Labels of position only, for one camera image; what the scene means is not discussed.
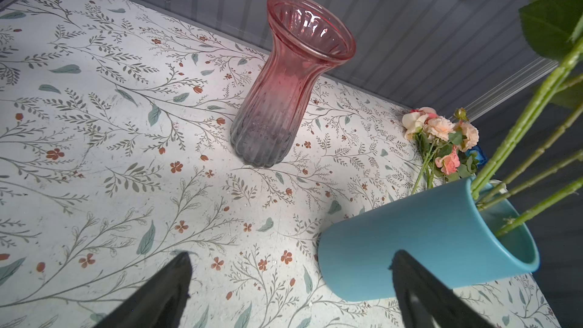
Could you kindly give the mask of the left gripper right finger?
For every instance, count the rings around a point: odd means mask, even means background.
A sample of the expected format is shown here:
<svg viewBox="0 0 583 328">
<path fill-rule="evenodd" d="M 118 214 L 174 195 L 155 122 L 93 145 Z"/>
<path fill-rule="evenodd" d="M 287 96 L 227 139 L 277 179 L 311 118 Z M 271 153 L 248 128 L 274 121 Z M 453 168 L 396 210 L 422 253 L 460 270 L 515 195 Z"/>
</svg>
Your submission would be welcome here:
<svg viewBox="0 0 583 328">
<path fill-rule="evenodd" d="M 491 327 L 492 324 L 404 250 L 390 266 L 405 327 Z"/>
</svg>

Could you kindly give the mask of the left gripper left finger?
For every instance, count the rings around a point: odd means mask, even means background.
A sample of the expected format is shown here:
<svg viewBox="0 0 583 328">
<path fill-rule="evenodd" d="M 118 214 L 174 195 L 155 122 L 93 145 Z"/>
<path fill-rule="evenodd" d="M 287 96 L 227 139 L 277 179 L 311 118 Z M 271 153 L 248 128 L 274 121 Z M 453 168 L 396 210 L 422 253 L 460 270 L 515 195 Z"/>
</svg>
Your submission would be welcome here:
<svg viewBox="0 0 583 328">
<path fill-rule="evenodd" d="M 179 253 L 95 328 L 179 326 L 192 272 L 188 254 Z"/>
</svg>

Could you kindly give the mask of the coral pink rose stem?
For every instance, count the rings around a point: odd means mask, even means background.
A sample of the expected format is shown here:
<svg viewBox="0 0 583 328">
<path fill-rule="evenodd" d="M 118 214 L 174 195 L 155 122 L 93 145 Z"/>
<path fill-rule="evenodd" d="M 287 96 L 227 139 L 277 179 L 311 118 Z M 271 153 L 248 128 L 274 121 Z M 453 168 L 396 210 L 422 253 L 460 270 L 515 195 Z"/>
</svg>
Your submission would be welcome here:
<svg viewBox="0 0 583 328">
<path fill-rule="evenodd" d="M 525 170 L 527 170 L 530 165 L 532 165 L 539 157 L 541 157 L 559 138 L 566 132 L 568 128 L 572 126 L 572 124 L 580 117 L 582 114 L 582 102 L 575 107 L 569 117 L 560 124 L 557 129 L 546 139 L 543 144 L 537 148 L 534 153 L 529 156 L 522 164 L 520 164 L 515 171 L 510 173 L 500 184 L 498 184 L 495 188 L 492 189 L 486 196 L 484 196 L 481 201 L 478 203 L 478 208 L 483 210 L 486 208 L 487 205 L 492 203 L 494 197 L 499 195 L 499 192 L 502 190 L 503 187 L 508 186 L 511 184 L 515 179 L 517 179 Z"/>
</svg>

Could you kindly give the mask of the teal ceramic vase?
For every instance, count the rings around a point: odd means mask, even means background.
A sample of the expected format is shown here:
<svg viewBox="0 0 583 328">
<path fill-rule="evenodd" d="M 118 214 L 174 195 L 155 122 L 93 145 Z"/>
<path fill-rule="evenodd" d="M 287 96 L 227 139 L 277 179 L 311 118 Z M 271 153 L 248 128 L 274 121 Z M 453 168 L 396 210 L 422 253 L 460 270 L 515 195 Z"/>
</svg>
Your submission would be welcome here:
<svg viewBox="0 0 583 328">
<path fill-rule="evenodd" d="M 400 250 L 454 289 L 536 271 L 540 254 L 526 226 L 495 235 L 519 215 L 513 205 L 480 211 L 471 183 L 431 188 L 323 231 L 317 255 L 327 287 L 347 302 L 395 297 L 390 266 Z"/>
</svg>

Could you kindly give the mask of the white blue flower stem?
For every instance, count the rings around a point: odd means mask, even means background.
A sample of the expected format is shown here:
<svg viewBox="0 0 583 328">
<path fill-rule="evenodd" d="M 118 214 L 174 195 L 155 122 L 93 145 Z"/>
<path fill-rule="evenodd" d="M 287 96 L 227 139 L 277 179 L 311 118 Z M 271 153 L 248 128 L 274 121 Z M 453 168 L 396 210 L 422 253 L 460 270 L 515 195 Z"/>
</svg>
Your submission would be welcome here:
<svg viewBox="0 0 583 328">
<path fill-rule="evenodd" d="M 488 157 L 484 154 L 479 145 L 472 147 L 470 150 L 466 151 L 465 154 L 467 157 L 472 157 L 475 160 L 478 169 L 487 164 Z"/>
</svg>

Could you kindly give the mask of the hot pink rose stem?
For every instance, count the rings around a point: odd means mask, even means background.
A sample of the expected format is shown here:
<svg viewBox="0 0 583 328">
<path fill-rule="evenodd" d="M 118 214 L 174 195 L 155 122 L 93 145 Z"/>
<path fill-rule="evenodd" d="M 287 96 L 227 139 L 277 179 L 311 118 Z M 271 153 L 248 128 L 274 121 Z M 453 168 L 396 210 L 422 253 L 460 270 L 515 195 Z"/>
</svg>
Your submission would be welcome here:
<svg viewBox="0 0 583 328">
<path fill-rule="evenodd" d="M 497 230 L 494 235 L 497 238 L 501 238 L 504 235 L 509 234 L 514 229 L 523 226 L 526 222 L 533 219 L 534 217 L 538 216 L 539 214 L 543 213 L 545 210 L 549 209 L 556 203 L 559 203 L 564 198 L 568 197 L 571 194 L 577 192 L 583 184 L 583 177 L 577 178 L 574 182 L 566 185 L 564 188 L 561 188 L 559 191 L 555 192 L 551 196 L 547 197 L 546 199 L 542 200 L 541 202 L 537 203 L 519 217 L 515 218 L 511 222 L 506 223 L 502 228 Z"/>
</svg>

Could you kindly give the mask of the pink ribbed glass vase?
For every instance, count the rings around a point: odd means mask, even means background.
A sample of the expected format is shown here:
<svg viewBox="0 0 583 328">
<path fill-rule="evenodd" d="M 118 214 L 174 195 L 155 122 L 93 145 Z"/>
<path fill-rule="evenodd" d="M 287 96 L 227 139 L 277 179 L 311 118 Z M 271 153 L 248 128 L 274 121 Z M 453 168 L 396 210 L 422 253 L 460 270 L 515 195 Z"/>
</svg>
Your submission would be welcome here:
<svg viewBox="0 0 583 328">
<path fill-rule="evenodd" d="M 264 168 L 291 150 L 317 79 L 356 53 L 346 25 L 312 0 L 267 0 L 267 19 L 272 52 L 230 129 L 235 153 Z"/>
</svg>

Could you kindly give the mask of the cream peach rose stem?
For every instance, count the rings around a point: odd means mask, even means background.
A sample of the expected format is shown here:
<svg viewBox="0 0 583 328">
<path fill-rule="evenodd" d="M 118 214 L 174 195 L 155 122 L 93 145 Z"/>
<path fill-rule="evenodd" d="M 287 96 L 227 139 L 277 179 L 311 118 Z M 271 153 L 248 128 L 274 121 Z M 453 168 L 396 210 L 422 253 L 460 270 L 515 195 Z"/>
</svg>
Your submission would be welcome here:
<svg viewBox="0 0 583 328">
<path fill-rule="evenodd" d="M 507 191 L 505 194 L 500 194 L 499 196 L 495 197 L 494 199 L 489 200 L 488 202 L 481 202 L 478 204 L 479 211 L 486 210 L 490 207 L 493 207 L 500 203 L 502 200 L 506 200 L 525 189 L 530 188 L 531 186 L 536 185 L 538 182 L 546 179 L 549 176 L 552 176 L 555 173 L 558 173 L 561 169 L 569 166 L 570 164 L 574 163 L 575 161 L 582 161 L 582 149 L 576 151 L 573 155 L 567 157 L 566 159 L 558 162 L 557 164 L 553 165 L 551 168 L 545 170 L 542 173 L 537 174 L 536 176 L 528 179 L 526 182 L 523 182 L 519 186 Z"/>
</svg>

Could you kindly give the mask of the pink peony spray stem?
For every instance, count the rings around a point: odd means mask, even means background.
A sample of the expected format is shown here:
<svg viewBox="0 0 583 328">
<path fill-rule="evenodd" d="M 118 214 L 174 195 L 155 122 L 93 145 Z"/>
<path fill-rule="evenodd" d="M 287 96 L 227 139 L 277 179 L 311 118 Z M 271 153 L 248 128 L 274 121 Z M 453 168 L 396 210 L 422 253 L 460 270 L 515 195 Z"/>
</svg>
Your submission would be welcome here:
<svg viewBox="0 0 583 328">
<path fill-rule="evenodd" d="M 510 156 L 543 112 L 551 97 L 582 56 L 582 0 L 535 0 L 519 9 L 523 35 L 539 56 L 559 62 L 535 91 L 508 135 L 471 183 L 478 200 L 481 190 Z"/>
</svg>

